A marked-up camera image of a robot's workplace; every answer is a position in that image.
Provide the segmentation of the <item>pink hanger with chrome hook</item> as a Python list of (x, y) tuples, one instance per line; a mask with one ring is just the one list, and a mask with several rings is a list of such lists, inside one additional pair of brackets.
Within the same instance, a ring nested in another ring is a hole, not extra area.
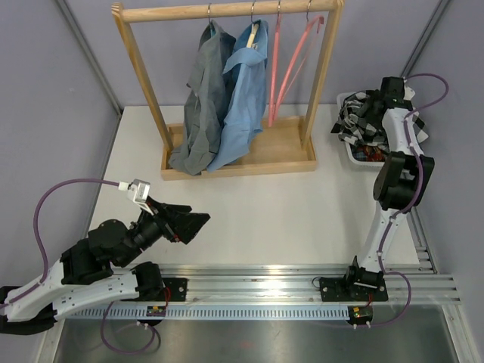
[(277, 81), (277, 71), (278, 71), (278, 52), (280, 44), (280, 31), (281, 31), (281, 2), (278, 2), (278, 13), (275, 25), (275, 37), (272, 52), (272, 62), (271, 62), (271, 84), (269, 93), (269, 104), (268, 104), (268, 126), (272, 127), (275, 121), (275, 94), (276, 94), (276, 81)]

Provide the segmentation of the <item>black white checkered shirt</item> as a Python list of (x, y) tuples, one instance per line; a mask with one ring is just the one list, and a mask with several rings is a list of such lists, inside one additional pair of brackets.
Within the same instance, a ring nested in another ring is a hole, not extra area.
[(404, 86), (342, 95), (331, 131), (350, 147), (374, 146), (386, 154), (422, 154), (420, 142), (427, 139), (424, 124), (419, 111), (403, 97)]

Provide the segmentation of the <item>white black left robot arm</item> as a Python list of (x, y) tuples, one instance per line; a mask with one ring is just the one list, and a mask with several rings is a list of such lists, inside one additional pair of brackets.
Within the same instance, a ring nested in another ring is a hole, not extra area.
[(149, 198), (130, 226), (117, 219), (102, 222), (63, 252), (46, 276), (23, 287), (1, 288), (1, 332), (38, 334), (102, 303), (170, 298), (158, 264), (143, 262), (123, 275), (115, 275), (114, 269), (129, 267), (160, 239), (189, 244), (209, 219), (190, 206)]

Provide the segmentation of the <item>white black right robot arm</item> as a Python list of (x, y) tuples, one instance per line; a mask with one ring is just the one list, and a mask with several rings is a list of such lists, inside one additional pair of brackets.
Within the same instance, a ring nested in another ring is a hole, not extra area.
[(418, 111), (405, 79), (385, 77), (358, 113), (386, 135), (389, 152), (374, 183), (376, 210), (361, 252), (353, 259), (337, 289), (352, 301), (386, 301), (386, 256), (406, 215), (421, 201), (435, 161), (425, 156), (416, 129)]

